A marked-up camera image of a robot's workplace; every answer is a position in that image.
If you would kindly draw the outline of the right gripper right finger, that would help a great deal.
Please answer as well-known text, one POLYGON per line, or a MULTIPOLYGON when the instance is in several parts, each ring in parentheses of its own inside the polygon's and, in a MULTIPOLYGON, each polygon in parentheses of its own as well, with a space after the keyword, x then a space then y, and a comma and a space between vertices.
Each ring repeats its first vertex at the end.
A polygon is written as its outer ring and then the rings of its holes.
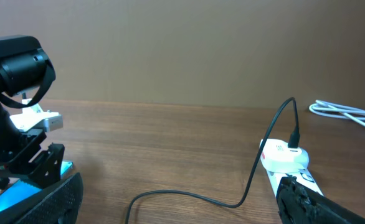
POLYGON ((283 224, 365 224, 365 218, 296 181, 282 177, 276 195, 283 224))

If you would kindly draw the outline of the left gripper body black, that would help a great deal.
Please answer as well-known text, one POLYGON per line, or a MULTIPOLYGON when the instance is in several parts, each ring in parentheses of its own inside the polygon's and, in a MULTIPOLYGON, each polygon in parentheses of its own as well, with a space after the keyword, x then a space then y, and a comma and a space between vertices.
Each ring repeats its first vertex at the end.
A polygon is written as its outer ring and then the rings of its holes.
POLYGON ((22 133, 16 148, 0 151, 0 177, 28 177, 45 159, 33 159, 41 150, 40 144, 46 138, 41 129, 22 133))

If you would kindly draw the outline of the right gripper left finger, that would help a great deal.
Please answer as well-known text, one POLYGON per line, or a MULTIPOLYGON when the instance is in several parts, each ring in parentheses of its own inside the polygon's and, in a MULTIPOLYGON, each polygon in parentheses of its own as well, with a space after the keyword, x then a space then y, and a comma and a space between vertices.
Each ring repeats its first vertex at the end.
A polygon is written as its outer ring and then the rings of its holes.
POLYGON ((0 224, 75 224, 83 200, 76 172, 0 212, 0 224))

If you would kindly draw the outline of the teal screen smartphone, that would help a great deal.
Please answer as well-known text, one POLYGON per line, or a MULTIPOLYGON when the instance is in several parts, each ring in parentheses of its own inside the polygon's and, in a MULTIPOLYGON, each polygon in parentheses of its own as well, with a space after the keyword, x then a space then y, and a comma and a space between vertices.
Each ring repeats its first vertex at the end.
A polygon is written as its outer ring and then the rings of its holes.
MULTIPOLYGON (((74 174, 70 173, 68 176, 65 175, 65 173, 70 171, 72 168, 72 162, 66 161, 62 163, 60 170, 61 180, 67 179, 69 176, 74 174)), ((0 212, 15 205, 18 202, 21 202, 24 199, 27 199, 41 190, 43 189, 31 185, 25 180, 18 180, 10 188, 0 194, 0 212)))

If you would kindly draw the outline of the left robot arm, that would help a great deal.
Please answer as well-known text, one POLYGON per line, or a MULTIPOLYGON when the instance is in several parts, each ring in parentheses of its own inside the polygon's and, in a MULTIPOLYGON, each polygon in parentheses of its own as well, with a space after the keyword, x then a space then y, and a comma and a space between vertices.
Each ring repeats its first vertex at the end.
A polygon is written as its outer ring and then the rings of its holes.
POLYGON ((0 37, 0 189, 9 178, 44 189, 60 180, 63 144, 42 150, 45 131, 18 129, 6 107, 24 109, 40 102, 55 80, 55 69, 33 36, 0 37))

